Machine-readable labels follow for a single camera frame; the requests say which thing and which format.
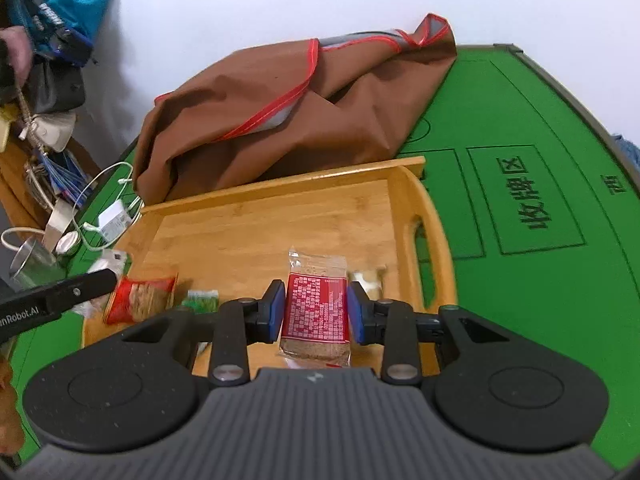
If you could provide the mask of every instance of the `green mat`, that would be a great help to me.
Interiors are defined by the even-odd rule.
[[[640,200],[593,128],[508,48],[463,48],[399,156],[424,155],[423,182],[455,260],[460,305],[567,354],[606,382],[593,443],[616,467],[640,452]],[[95,221],[120,169],[82,221]],[[127,190],[126,202],[132,199]],[[424,238],[423,288],[433,289]],[[97,257],[81,249],[68,266]],[[14,383],[79,347],[81,319],[21,336]],[[28,457],[36,443],[21,452]]]

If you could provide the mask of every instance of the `cracker package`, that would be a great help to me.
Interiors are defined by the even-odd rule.
[[[343,256],[289,251],[280,350],[295,365],[349,366],[347,265]]]
[[[177,276],[159,280],[130,280],[124,276],[113,291],[102,320],[106,324],[138,323],[174,304]]]

